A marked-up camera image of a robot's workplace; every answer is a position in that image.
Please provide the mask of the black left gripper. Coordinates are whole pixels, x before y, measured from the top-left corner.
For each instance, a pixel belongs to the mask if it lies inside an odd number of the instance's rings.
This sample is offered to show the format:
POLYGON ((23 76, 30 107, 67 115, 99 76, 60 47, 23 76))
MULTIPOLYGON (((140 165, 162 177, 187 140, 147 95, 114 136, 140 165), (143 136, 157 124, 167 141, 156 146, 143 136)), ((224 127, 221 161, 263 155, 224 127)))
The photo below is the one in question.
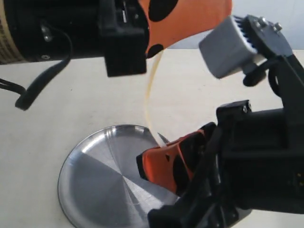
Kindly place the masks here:
POLYGON ((137 0, 43 0, 40 23, 55 59, 104 57, 109 77, 144 74, 147 21, 137 0))

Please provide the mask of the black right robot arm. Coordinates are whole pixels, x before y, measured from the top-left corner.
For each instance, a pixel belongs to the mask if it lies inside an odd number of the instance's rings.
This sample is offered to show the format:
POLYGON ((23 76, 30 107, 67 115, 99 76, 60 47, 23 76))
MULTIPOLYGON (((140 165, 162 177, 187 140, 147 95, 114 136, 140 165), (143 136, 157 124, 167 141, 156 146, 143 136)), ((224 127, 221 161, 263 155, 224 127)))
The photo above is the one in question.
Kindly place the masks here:
POLYGON ((151 228, 230 228, 252 210, 304 212, 304 130, 283 109, 225 104, 211 122, 136 158, 142 179, 178 196, 148 213, 151 228))

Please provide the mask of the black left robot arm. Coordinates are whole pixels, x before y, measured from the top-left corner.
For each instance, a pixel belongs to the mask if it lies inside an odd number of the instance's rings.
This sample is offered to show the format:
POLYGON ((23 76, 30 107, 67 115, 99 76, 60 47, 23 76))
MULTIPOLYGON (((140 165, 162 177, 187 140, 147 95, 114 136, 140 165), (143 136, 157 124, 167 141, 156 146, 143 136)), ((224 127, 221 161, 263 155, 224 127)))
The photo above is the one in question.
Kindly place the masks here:
POLYGON ((146 60, 216 27, 230 0, 3 0, 0 62, 103 57, 109 76, 146 72, 146 60))

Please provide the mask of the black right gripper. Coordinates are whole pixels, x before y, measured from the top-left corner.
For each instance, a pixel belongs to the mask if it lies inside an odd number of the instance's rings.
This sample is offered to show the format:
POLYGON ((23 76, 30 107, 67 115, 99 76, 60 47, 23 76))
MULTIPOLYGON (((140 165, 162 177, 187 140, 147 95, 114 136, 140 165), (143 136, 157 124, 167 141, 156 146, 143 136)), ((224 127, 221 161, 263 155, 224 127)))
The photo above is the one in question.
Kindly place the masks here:
POLYGON ((229 228, 254 209, 303 214, 304 115, 284 107, 252 112, 247 100, 222 105, 216 114, 221 195, 198 228, 229 228))

